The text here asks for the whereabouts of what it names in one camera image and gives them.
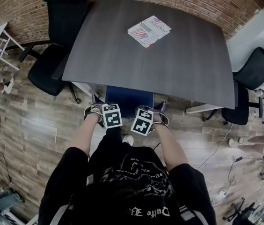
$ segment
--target american flag print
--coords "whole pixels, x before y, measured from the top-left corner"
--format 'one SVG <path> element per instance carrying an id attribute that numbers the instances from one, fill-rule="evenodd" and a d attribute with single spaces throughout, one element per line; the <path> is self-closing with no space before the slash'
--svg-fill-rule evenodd
<path id="1" fill-rule="evenodd" d="M 155 21 L 156 23 L 161 23 L 161 22 L 162 22 L 159 18 L 154 18 L 154 21 Z"/>
<path id="2" fill-rule="evenodd" d="M 138 32 L 138 33 L 135 33 L 134 36 L 138 39 L 144 39 L 144 38 L 149 37 L 147 32 Z"/>

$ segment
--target blue chair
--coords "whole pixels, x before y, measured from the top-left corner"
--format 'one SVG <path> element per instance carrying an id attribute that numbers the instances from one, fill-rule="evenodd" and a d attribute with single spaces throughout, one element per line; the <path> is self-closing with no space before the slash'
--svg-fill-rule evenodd
<path id="1" fill-rule="evenodd" d="M 93 102 L 102 103 L 97 97 L 95 97 Z M 166 104 L 166 102 L 163 101 L 154 107 L 154 94 L 151 92 L 111 86 L 107 87 L 105 102 L 117 103 L 121 110 L 122 118 L 126 119 L 134 119 L 135 110 L 140 105 L 148 106 L 163 112 Z"/>

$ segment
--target graphic print on shirt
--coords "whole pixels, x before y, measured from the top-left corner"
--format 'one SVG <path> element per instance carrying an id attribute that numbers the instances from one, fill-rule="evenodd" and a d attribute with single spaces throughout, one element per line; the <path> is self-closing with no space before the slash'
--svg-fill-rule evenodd
<path id="1" fill-rule="evenodd" d="M 121 196 L 133 200 L 143 197 L 144 200 L 158 201 L 150 207 L 143 203 L 133 204 L 127 208 L 126 214 L 133 217 L 166 218 L 170 216 L 166 201 L 174 194 L 174 189 L 168 180 L 168 175 L 153 162 L 139 161 L 126 155 L 119 168 L 108 168 L 102 173 L 100 183 L 139 184 L 128 189 L 119 189 Z"/>

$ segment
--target folded newspaper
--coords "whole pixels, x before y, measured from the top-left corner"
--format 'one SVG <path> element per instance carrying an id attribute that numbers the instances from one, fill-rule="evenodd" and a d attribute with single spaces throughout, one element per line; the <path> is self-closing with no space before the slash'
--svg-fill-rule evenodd
<path id="1" fill-rule="evenodd" d="M 170 33 L 171 28 L 155 16 L 128 29 L 128 33 L 145 48 Z"/>

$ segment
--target dark gray table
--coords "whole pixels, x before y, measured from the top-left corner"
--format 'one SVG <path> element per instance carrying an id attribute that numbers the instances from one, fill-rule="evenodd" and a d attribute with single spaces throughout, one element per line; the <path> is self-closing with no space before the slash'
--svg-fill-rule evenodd
<path id="1" fill-rule="evenodd" d="M 144 48 L 127 30 L 152 15 L 172 30 Z M 148 2 L 96 0 L 74 43 L 63 80 L 235 107 L 232 69 L 221 28 Z"/>

